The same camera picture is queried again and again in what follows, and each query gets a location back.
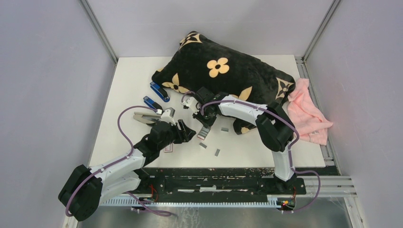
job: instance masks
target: white table surface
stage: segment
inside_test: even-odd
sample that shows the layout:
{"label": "white table surface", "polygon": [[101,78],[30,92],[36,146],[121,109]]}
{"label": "white table surface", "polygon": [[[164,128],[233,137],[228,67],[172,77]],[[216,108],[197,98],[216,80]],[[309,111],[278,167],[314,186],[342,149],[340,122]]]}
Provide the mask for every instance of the white table surface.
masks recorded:
{"label": "white table surface", "polygon": [[[282,70],[295,79],[299,78],[298,68],[293,55],[255,56],[269,65]],[[173,107],[175,119],[183,119],[185,124],[199,132],[202,124],[192,118],[191,111],[185,110],[180,104],[181,94],[166,89],[171,100],[163,102],[149,87],[151,76],[156,69],[164,67],[171,57],[123,57],[119,58],[112,86],[90,166],[104,163],[119,156],[130,149],[129,143],[120,134],[117,128],[117,118],[127,107],[144,105],[143,97],[149,96],[163,108]],[[133,112],[150,112],[145,109],[132,109],[121,118],[123,131],[132,140],[133,144],[150,132],[150,127],[133,119]],[[194,138],[183,144],[173,146],[173,152],[160,153],[160,157],[147,167],[164,168],[261,168],[274,167],[272,153],[260,140],[258,131],[252,130],[243,135],[236,135],[232,122],[234,119],[219,116],[207,138],[202,141]],[[230,132],[221,132],[221,128],[229,128]],[[214,156],[220,149],[218,157]],[[320,146],[310,142],[299,141],[293,146],[292,156],[296,167],[324,167]]]}

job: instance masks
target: small metal part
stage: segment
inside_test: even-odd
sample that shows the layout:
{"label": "small metal part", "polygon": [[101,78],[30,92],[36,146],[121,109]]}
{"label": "small metal part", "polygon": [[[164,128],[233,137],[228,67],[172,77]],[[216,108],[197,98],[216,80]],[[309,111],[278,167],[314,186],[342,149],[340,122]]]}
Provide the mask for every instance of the small metal part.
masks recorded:
{"label": "small metal part", "polygon": [[203,144],[202,142],[201,142],[201,143],[199,143],[199,145],[200,145],[201,147],[203,147],[204,149],[206,149],[206,148],[207,148],[207,146],[206,146],[205,144]]}
{"label": "small metal part", "polygon": [[202,127],[199,131],[199,133],[197,134],[197,137],[201,140],[205,140],[207,135],[209,134],[211,128],[207,128],[207,127]]}

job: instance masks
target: floral pattern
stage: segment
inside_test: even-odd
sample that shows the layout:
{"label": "floral pattern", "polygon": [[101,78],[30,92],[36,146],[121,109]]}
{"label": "floral pattern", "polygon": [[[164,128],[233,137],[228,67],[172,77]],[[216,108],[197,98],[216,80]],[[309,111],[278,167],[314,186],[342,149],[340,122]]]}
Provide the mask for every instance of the floral pattern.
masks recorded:
{"label": "floral pattern", "polygon": [[252,87],[248,87],[248,88],[242,90],[242,92],[240,93],[239,96],[234,95],[234,94],[230,94],[230,95],[235,98],[238,98],[242,101],[246,101],[249,98],[251,92],[252,92]]}
{"label": "floral pattern", "polygon": [[283,98],[283,97],[285,97],[286,92],[288,91],[289,87],[291,85],[293,85],[294,83],[284,81],[278,77],[276,77],[276,78],[277,78],[277,82],[278,82],[278,91],[277,91],[276,99]]}
{"label": "floral pattern", "polygon": [[200,36],[200,33],[197,33],[197,32],[189,33],[185,38],[183,38],[179,42],[181,44],[179,49],[181,49],[183,46],[190,44],[190,43],[201,43],[199,36]]}
{"label": "floral pattern", "polygon": [[207,63],[207,68],[211,69],[209,72],[210,77],[217,77],[218,73],[225,74],[230,70],[230,66],[226,65],[228,63],[227,58],[219,58],[217,61],[210,60]]}
{"label": "floral pattern", "polygon": [[178,73],[176,73],[172,77],[172,82],[164,82],[162,85],[165,87],[169,87],[169,88],[175,90],[176,92],[183,93],[183,94],[189,91],[187,88],[179,85]]}

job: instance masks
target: pink towel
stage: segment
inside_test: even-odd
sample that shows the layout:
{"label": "pink towel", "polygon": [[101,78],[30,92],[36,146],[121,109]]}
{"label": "pink towel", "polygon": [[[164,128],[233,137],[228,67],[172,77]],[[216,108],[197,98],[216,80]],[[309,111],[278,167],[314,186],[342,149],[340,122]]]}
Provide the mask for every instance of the pink towel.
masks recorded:
{"label": "pink towel", "polygon": [[295,90],[288,96],[288,115],[294,123],[300,139],[326,145],[327,128],[333,125],[317,109],[309,96],[309,79],[300,78]]}

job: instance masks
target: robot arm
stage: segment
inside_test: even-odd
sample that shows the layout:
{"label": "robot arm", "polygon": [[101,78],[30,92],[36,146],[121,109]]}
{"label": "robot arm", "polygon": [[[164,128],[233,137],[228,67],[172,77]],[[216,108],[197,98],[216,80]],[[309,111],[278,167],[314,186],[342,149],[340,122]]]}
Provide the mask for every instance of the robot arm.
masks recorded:
{"label": "robot arm", "polygon": [[[69,211],[78,221],[87,219],[100,204],[108,199],[135,190],[141,179],[134,171],[157,159],[160,150],[164,147],[171,143],[180,144],[192,139],[196,132],[188,128],[183,120],[178,120],[176,123],[173,118],[174,112],[172,108],[166,109],[161,116],[161,121],[157,122],[150,133],[134,145],[133,153],[130,154],[130,150],[104,164],[89,168],[80,165],[73,170],[58,196],[65,206],[80,183],[96,173],[77,192],[70,204]],[[109,168],[103,168],[114,162],[116,164]]]}
{"label": "robot arm", "polygon": [[[203,105],[210,102],[214,104],[206,106],[202,112]],[[296,179],[296,174],[290,167],[289,154],[286,151],[293,139],[293,131],[283,122],[264,111],[268,110],[294,126],[280,104],[254,104],[239,100],[226,93],[214,95],[204,87],[182,104],[184,108],[193,111],[193,117],[199,120],[204,127],[211,127],[218,114],[235,117],[255,125],[263,144],[273,153],[275,177],[283,182],[285,188],[288,188]]]}

